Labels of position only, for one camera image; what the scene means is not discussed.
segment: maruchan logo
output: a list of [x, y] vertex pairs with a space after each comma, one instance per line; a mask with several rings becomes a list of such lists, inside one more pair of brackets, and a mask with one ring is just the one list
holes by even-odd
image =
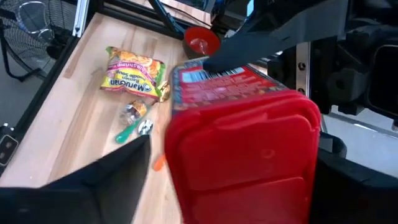
[[138, 91], [146, 91], [146, 92], [150, 92], [152, 90], [152, 88], [144, 83], [144, 84], [138, 84], [138, 83], [134, 83], [134, 82], [126, 82], [124, 80], [110, 80], [109, 81], [110, 85], [124, 85], [128, 88], [133, 88], [136, 89]]

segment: electric fan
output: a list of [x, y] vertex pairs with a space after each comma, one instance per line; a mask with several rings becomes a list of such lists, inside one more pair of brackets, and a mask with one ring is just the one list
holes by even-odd
[[[45, 78], [72, 36], [77, 0], [0, 0], [0, 41], [7, 74]], [[7, 53], [26, 74], [13, 74]]]

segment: instant noodle package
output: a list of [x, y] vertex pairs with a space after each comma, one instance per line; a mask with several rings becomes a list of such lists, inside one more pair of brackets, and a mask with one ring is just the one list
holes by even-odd
[[158, 100], [161, 91], [165, 64], [160, 60], [127, 52], [116, 47], [107, 47], [108, 67], [101, 89], [127, 91], [135, 95]]

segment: barcode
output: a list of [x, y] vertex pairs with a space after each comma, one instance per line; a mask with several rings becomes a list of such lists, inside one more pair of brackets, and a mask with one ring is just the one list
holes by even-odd
[[242, 67], [224, 71], [224, 72], [217, 72], [217, 73], [206, 72], [204, 70], [198, 70], [198, 71], [193, 71], [193, 72], [183, 72], [182, 73], [182, 81], [185, 83], [200, 82], [203, 80], [209, 80], [212, 78], [218, 78], [218, 77], [223, 77], [223, 76], [227, 76], [227, 75], [237, 75], [242, 72], [244, 72], [244, 69]]

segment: red bowl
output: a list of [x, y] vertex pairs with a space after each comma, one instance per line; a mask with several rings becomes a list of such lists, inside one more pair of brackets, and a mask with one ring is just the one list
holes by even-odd
[[214, 54], [221, 42], [217, 35], [204, 27], [191, 27], [185, 31], [183, 48], [188, 58]]

